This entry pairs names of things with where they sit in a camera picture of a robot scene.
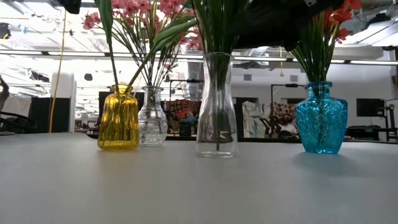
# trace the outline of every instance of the gray tabletop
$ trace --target gray tabletop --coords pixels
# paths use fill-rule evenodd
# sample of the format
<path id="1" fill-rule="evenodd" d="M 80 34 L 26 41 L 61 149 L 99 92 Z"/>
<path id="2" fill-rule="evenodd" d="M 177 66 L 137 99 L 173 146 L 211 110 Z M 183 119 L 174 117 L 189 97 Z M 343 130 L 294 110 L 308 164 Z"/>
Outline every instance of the gray tabletop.
<path id="1" fill-rule="evenodd" d="M 398 147 L 194 142 L 110 153 L 84 134 L 0 137 L 0 224 L 398 223 Z"/>

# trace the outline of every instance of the clear cut glass vase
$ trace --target clear cut glass vase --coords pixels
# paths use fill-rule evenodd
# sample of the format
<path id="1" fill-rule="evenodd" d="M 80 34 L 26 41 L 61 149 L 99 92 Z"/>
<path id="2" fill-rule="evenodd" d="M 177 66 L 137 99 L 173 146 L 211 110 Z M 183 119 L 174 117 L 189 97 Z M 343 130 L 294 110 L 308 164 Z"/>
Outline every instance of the clear cut glass vase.
<path id="1" fill-rule="evenodd" d="M 140 146 L 160 147 L 167 137 L 167 118 L 160 105 L 163 88 L 145 86 L 144 106 L 138 113 Z"/>
<path id="2" fill-rule="evenodd" d="M 205 87 L 200 108 L 197 155 L 234 157 L 238 153 L 236 117 L 231 96 L 230 54 L 215 52 L 204 56 Z"/>
<path id="3" fill-rule="evenodd" d="M 298 133 L 306 152 L 337 154 L 343 143 L 347 101 L 330 97 L 331 82 L 306 86 L 308 98 L 296 106 Z"/>

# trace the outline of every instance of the textured blue glass vase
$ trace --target textured blue glass vase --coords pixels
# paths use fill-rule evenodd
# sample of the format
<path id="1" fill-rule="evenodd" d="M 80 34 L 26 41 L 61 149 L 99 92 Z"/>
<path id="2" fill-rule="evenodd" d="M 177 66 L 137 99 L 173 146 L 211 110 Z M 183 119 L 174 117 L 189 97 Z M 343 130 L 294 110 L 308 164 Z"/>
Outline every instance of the textured blue glass vase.
<path id="1" fill-rule="evenodd" d="M 306 152 L 337 154 L 347 126 L 347 101 L 330 97 L 331 82 L 313 82 L 296 106 L 298 133 Z"/>

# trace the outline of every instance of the glass vase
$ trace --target glass vase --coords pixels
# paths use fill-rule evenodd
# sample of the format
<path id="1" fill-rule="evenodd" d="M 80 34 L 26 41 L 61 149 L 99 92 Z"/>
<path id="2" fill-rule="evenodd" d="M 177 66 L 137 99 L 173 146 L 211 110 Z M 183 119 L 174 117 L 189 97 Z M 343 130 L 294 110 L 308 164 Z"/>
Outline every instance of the glass vase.
<path id="1" fill-rule="evenodd" d="M 113 85 L 114 93 L 106 97 L 101 127 L 98 133 L 98 146 L 105 151 L 134 151 L 138 140 L 138 103 L 125 93 L 127 85 Z"/>
<path id="2" fill-rule="evenodd" d="M 140 146 L 160 147 L 167 137 L 167 118 L 160 105 L 163 88 L 145 86 L 144 106 L 138 113 Z"/>
<path id="3" fill-rule="evenodd" d="M 308 98 L 296 106 L 298 133 L 306 152 L 337 154 L 347 126 L 347 101 L 330 97 L 331 82 L 306 86 Z"/>
<path id="4" fill-rule="evenodd" d="M 230 54 L 215 52 L 204 56 L 205 87 L 200 108 L 197 155 L 234 157 L 238 153 L 235 110 L 231 96 Z"/>

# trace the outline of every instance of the yellow vase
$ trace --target yellow vase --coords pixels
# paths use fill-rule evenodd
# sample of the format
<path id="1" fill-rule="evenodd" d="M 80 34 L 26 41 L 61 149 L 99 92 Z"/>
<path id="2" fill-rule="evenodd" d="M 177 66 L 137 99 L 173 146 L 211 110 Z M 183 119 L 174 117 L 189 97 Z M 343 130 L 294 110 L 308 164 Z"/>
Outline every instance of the yellow vase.
<path id="1" fill-rule="evenodd" d="M 98 146 L 105 151 L 135 151 L 139 145 L 138 102 L 128 93 L 127 85 L 112 86 L 114 93 L 106 97 Z"/>

